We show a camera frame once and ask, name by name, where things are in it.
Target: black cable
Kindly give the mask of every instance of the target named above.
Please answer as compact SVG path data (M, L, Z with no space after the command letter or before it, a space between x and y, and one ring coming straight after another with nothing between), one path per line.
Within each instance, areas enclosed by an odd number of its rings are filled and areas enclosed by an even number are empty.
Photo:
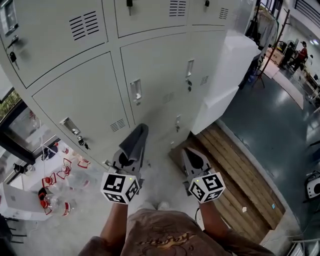
M200 210L200 207L198 207L198 209L196 209L196 212L195 212L195 216L194 216L194 220L195 222L198 224L198 221L197 221L197 213L198 211Z

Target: person in red shirt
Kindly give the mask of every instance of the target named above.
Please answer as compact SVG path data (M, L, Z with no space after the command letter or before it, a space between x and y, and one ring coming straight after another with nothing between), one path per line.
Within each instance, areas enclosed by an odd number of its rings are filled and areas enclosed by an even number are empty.
M308 56L307 51L307 43L305 41L302 42L303 49L298 53L298 56L289 63L289 66L294 65L294 72L297 71L297 69L300 67L301 63L305 61L305 59Z

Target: locker vent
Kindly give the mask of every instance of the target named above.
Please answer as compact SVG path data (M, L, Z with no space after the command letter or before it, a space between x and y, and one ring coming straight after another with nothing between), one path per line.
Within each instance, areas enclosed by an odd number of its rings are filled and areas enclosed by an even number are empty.
M226 20L227 16L228 16L228 12L229 12L229 9L221 8L220 14L219 14L219 19Z
M114 122L113 124L110 125L111 130L112 130L113 132L116 132L116 131L118 131L119 129L125 127L125 126L126 126L126 124L125 124L125 121L124 121L123 119L120 119L119 121Z
M99 31L96 11L69 20L69 25L75 41Z
M186 0L170 0L169 16L185 16Z
M163 102L163 104L166 104L166 103L172 101L174 98L175 98L175 93L170 92L162 97L162 102Z
M208 76L208 75L207 75L207 76L202 77L200 85L202 86L202 85L206 84L206 83L208 82L208 78L209 78L209 76Z

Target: person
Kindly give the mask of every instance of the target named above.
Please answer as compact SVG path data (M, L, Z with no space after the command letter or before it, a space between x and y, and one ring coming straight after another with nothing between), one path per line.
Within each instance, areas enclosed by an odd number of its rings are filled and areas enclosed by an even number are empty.
M294 68L293 68L294 72L297 71L297 69L301 66L302 62L304 62L308 56L307 43L303 41L302 46L303 46L303 49L298 53L298 56L289 63L289 66L294 65Z
M79 256L274 256L229 229L213 201L199 207L204 231L185 213L152 208L138 210L127 223L128 205L114 203L100 236Z

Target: wooden pallet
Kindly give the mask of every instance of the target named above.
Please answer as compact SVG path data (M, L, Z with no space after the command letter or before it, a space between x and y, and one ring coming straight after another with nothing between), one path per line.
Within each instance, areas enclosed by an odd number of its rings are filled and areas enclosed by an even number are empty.
M221 173L226 189L214 202L235 231L259 243L269 230L276 228L285 212L283 205L258 170L217 125L190 136L169 153L181 170L181 150L185 147L204 154L215 171Z

